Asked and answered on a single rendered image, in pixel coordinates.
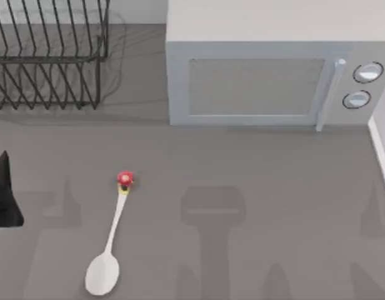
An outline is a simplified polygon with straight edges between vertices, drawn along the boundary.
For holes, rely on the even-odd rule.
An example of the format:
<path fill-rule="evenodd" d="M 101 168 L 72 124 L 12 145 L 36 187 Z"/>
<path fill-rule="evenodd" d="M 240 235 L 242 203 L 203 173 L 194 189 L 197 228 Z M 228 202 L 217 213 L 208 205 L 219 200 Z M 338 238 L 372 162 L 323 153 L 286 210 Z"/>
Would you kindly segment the microwave oven door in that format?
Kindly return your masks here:
<path fill-rule="evenodd" d="M 323 42 L 168 42 L 170 122 L 313 126 L 337 56 Z"/>

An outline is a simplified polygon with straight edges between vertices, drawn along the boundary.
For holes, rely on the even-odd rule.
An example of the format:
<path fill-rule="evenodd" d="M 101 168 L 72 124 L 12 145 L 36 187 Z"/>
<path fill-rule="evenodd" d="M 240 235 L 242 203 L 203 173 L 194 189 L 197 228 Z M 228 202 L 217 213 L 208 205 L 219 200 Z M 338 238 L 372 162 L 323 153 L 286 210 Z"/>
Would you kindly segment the pale microwave oven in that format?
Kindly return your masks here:
<path fill-rule="evenodd" d="M 326 126 L 365 126 L 385 91 L 385 0 L 169 0 L 168 42 L 302 42 L 335 46 L 346 66 Z M 362 64 L 379 62 L 383 74 L 361 84 Z M 360 109 L 347 109 L 345 95 L 371 95 Z"/>

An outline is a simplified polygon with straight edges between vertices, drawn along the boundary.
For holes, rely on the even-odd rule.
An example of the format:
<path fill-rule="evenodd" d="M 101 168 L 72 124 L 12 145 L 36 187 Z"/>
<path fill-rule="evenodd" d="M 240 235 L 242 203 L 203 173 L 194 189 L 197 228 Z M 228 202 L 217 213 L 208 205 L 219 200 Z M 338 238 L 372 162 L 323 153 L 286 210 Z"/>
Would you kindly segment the white spoon with red figurine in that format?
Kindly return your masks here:
<path fill-rule="evenodd" d="M 113 244 L 116 229 L 133 183 L 134 174 L 131 171 L 122 171 L 117 175 L 116 208 L 106 245 L 103 252 L 90 262 L 84 278 L 84 287 L 92 296 L 105 296 L 109 294 L 119 279 L 120 266 L 113 254 Z"/>

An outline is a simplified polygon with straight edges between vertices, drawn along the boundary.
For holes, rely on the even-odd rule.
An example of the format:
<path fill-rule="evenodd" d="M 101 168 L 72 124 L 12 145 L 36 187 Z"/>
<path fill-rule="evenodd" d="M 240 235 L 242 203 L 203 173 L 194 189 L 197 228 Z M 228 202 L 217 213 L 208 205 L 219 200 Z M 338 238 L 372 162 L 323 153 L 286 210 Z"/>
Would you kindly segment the small microwave knob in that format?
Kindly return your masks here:
<path fill-rule="evenodd" d="M 371 95 L 364 90 L 352 92 L 344 96 L 342 104 L 347 109 L 360 109 L 371 100 Z"/>

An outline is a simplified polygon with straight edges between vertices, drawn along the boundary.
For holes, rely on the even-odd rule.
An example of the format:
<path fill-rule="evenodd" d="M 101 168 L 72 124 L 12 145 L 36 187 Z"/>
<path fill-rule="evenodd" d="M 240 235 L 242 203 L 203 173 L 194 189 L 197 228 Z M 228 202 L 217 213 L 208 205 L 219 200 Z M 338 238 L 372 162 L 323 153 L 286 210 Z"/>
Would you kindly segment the large microwave knob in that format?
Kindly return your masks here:
<path fill-rule="evenodd" d="M 377 80 L 384 72 L 384 67 L 379 62 L 370 62 L 359 65 L 352 77 L 357 83 L 367 84 Z"/>

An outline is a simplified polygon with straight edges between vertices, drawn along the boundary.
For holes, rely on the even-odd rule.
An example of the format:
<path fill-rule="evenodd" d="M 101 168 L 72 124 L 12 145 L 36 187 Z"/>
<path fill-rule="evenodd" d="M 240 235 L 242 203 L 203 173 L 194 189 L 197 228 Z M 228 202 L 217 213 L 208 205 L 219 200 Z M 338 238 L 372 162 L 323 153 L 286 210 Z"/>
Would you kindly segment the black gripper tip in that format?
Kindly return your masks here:
<path fill-rule="evenodd" d="M 17 228 L 24 225 L 24 216 L 12 189 L 9 155 L 0 155 L 0 228 Z"/>

